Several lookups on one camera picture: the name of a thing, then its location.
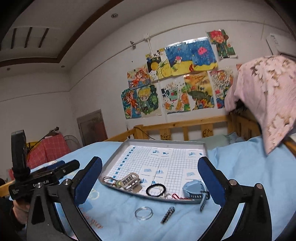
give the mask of door frame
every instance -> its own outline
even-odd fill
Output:
[[[105,133],[106,138],[108,139],[105,124],[104,124],[104,119],[103,119],[103,115],[102,115],[102,111],[101,111],[101,109],[99,109],[99,110],[96,110],[94,112],[88,113],[88,114],[86,114],[84,116],[78,117],[76,119],[83,146],[86,146],[86,145],[85,145],[84,136],[83,136],[82,129],[81,129],[81,123],[91,121],[93,119],[97,119],[98,115],[101,116],[101,120],[102,120],[103,127],[104,127],[104,133]]]

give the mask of wall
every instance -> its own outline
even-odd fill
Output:
[[[219,61],[220,68],[235,66],[251,59],[270,55],[266,43],[270,33],[290,37],[280,17],[263,1],[209,0],[188,1],[159,9],[123,26],[87,53],[70,71],[70,96],[75,118],[97,109],[102,110],[108,137],[137,124],[155,124],[204,118],[225,114],[224,109],[203,109],[182,114],[125,120],[121,92],[128,88],[126,73],[145,63],[150,52],[143,40],[152,36],[152,50],[178,41],[205,36],[206,31],[225,29],[238,58]],[[138,43],[136,49],[130,41]],[[219,133],[226,128],[220,126]],[[190,133],[191,139],[200,131]],[[176,134],[173,139],[182,139]]]
[[[38,141],[60,127],[79,137],[70,103],[66,73],[34,73],[0,79],[0,177],[12,167],[11,132],[25,130],[27,142]]]

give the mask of blue bed sheet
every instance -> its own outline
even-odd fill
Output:
[[[119,142],[99,142],[60,158],[66,162],[77,159],[84,168],[93,156],[103,164],[120,146]],[[213,165],[228,179],[241,185],[262,183],[269,202],[272,221],[272,239],[285,228],[296,210],[296,159],[284,145],[265,155],[261,137],[246,142],[215,148],[208,152]],[[77,171],[65,178],[72,178]],[[135,218],[137,208],[149,206],[153,216],[147,221]],[[82,213],[102,240],[188,240],[196,241],[212,222],[220,206],[208,200],[202,213],[198,204],[173,204],[176,211],[166,224],[160,224],[172,203],[152,201],[112,190],[97,181],[87,198],[80,205]],[[242,211],[239,206],[224,238],[230,236]],[[61,206],[57,205],[61,220],[70,236],[73,235]]]

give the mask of recessed ceiling light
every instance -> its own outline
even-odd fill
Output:
[[[117,18],[118,17],[118,14],[117,13],[113,13],[112,15],[111,15],[111,18]]]

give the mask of red plaid cloth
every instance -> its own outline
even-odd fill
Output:
[[[70,149],[63,137],[58,134],[53,137],[43,139],[37,146],[28,154],[27,166],[30,169],[38,167],[44,163],[56,160],[68,153]],[[11,180],[14,180],[13,171],[9,170]]]

